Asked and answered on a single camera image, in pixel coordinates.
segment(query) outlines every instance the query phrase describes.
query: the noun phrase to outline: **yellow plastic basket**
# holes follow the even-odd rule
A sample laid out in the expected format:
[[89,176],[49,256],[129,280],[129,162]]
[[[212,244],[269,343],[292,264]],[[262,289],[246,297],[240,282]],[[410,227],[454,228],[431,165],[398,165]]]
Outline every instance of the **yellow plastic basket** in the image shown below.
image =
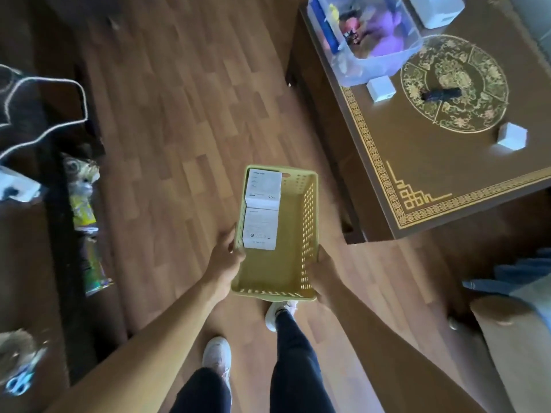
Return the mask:
[[231,284],[242,296],[268,301],[314,300],[305,266],[317,260],[318,189],[317,173],[290,167],[250,165],[245,170],[241,213],[235,231],[235,246],[243,248],[245,188],[250,169],[283,173],[275,250],[244,248],[245,261]]

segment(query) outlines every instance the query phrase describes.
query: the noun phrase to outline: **scissors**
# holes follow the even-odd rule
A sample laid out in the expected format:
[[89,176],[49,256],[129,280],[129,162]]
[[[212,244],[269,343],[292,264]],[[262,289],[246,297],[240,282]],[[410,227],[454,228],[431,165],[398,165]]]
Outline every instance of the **scissors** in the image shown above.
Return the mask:
[[20,396],[24,394],[31,387],[32,376],[34,375],[34,369],[36,364],[42,359],[46,352],[46,348],[40,349],[36,355],[32,358],[23,369],[11,378],[5,385],[5,390],[13,395]]

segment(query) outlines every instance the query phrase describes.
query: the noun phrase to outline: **dark jeans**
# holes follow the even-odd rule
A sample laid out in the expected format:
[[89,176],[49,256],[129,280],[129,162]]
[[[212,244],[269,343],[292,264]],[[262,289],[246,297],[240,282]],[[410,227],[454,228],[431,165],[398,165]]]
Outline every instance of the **dark jeans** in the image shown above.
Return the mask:
[[[287,311],[275,319],[277,363],[270,389],[271,413],[334,413],[310,342]],[[230,391],[211,369],[200,368],[182,387],[170,413],[229,413]]]

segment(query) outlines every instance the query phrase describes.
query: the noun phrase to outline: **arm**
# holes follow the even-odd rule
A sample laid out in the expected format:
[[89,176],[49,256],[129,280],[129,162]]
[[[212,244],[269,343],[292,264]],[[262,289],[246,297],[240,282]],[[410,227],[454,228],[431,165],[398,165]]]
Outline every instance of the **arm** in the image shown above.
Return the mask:
[[156,413],[209,313],[245,256],[235,230],[218,242],[203,277],[139,334],[67,391],[46,413]]
[[309,267],[309,276],[320,302],[341,323],[386,413],[484,412],[342,283],[321,246],[319,262]]

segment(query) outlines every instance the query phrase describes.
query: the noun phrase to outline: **hand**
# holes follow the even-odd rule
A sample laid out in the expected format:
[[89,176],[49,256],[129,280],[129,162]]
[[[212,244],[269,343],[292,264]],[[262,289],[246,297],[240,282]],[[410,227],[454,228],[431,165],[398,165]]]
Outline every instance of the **hand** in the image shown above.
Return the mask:
[[306,269],[317,299],[321,304],[329,306],[331,295],[344,286],[333,258],[320,245],[318,262],[310,263]]
[[218,243],[210,253],[207,270],[200,279],[201,283],[214,287],[214,297],[217,301],[227,297],[231,281],[238,274],[239,266],[245,259],[242,250],[234,249],[234,236],[235,225],[218,239]]

